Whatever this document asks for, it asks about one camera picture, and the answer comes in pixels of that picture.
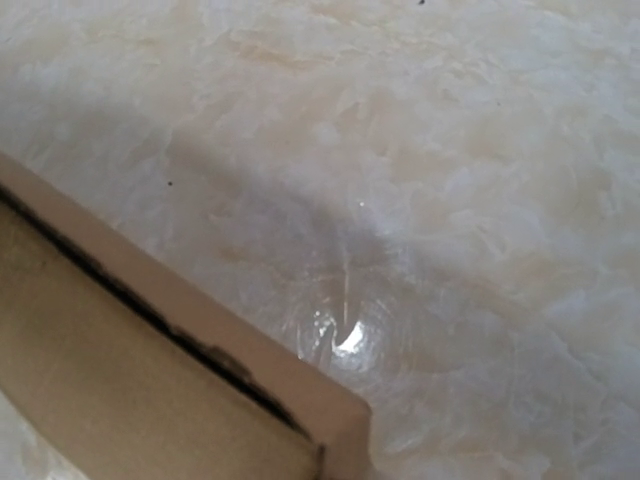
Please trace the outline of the brown cardboard box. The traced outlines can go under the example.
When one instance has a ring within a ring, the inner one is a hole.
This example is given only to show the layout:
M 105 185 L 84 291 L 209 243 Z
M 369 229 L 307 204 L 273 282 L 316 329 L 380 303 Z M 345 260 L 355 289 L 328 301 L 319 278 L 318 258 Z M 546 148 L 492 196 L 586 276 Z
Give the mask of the brown cardboard box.
M 14 160 L 1 391 L 92 479 L 364 479 L 368 404 Z

